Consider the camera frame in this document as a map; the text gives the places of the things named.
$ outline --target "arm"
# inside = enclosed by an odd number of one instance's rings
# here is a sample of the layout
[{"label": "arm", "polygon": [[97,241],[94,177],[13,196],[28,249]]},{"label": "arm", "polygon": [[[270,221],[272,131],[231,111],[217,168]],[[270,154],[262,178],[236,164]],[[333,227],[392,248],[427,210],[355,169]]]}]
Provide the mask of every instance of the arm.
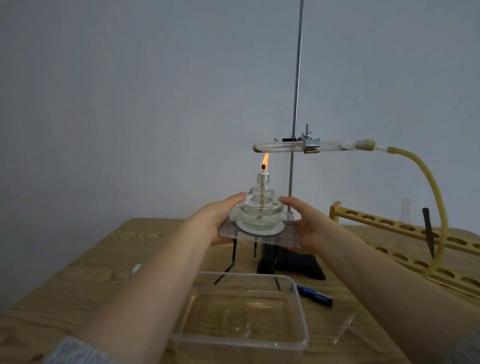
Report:
[{"label": "arm", "polygon": [[217,227],[244,198],[208,204],[185,220],[76,336],[122,362],[157,363]]},{"label": "arm", "polygon": [[302,215],[297,252],[318,254],[412,362],[438,362],[480,324],[478,308],[387,258],[305,202],[281,201]]}]

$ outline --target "yellow rubber tubing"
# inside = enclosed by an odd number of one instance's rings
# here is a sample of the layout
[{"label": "yellow rubber tubing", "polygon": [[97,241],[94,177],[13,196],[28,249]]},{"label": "yellow rubber tubing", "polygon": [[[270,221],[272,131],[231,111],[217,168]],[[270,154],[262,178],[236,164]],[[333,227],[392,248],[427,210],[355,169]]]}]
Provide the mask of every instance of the yellow rubber tubing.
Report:
[{"label": "yellow rubber tubing", "polygon": [[434,272],[438,268],[438,266],[440,265],[440,262],[442,261],[442,257],[444,255],[445,243],[446,243],[447,234],[448,234],[448,218],[447,218],[447,212],[444,206],[444,201],[442,199],[442,194],[440,193],[440,189],[438,188],[437,182],[432,172],[430,172],[427,165],[423,163],[423,161],[420,158],[418,158],[418,156],[406,150],[394,148],[392,146],[389,146],[387,148],[387,153],[399,154],[401,156],[404,156],[413,160],[420,167],[423,174],[427,178],[427,181],[430,184],[430,187],[432,188],[433,196],[435,197],[435,201],[437,203],[438,213],[440,214],[440,224],[442,227],[440,228],[440,238],[438,240],[438,247],[435,252],[435,257],[432,259],[429,267],[422,274],[424,277],[428,277],[430,274],[432,274],[432,272]]}]

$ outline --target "sleeve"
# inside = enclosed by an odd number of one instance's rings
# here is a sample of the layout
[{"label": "sleeve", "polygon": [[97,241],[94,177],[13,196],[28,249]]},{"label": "sleeve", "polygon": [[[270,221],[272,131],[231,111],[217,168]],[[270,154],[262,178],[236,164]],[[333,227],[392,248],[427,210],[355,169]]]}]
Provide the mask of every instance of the sleeve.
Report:
[{"label": "sleeve", "polygon": [[121,364],[106,353],[99,352],[93,346],[76,338],[67,336],[55,351],[44,361],[44,364]]},{"label": "sleeve", "polygon": [[455,350],[439,364],[480,363],[480,326],[461,341]]}]

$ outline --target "wooden test tube rack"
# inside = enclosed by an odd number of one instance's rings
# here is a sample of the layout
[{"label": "wooden test tube rack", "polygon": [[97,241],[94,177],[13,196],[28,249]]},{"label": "wooden test tube rack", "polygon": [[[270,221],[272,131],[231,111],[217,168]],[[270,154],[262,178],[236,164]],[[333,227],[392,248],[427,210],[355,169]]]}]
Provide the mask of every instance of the wooden test tube rack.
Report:
[{"label": "wooden test tube rack", "polygon": [[[336,201],[330,206],[329,218],[335,222],[338,222],[339,218],[346,218],[375,228],[405,235],[423,242],[425,241],[425,228],[423,227],[408,225],[389,218],[383,218],[366,212],[345,208],[341,206],[339,201]],[[435,237],[435,244],[438,244],[439,235],[436,232],[434,232],[433,235]],[[395,252],[391,248],[377,246],[372,242],[366,243],[414,272],[423,273],[429,265],[427,262],[420,259],[415,259]],[[452,234],[448,235],[445,247],[463,253],[480,256],[480,243],[478,241],[460,238]],[[450,269],[439,267],[436,272],[432,273],[427,279],[468,296],[480,299],[480,282],[465,275],[455,273]]]}]

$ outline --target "flame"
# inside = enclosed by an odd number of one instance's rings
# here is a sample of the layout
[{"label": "flame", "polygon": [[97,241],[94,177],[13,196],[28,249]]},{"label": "flame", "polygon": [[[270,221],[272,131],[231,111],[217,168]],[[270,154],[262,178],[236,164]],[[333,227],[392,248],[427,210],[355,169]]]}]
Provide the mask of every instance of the flame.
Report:
[{"label": "flame", "polygon": [[266,172],[267,169],[268,169],[268,157],[269,157],[269,154],[268,154],[268,153],[265,153],[265,157],[264,157],[264,159],[263,159],[263,161],[262,161],[262,171],[263,171],[263,172]]}]

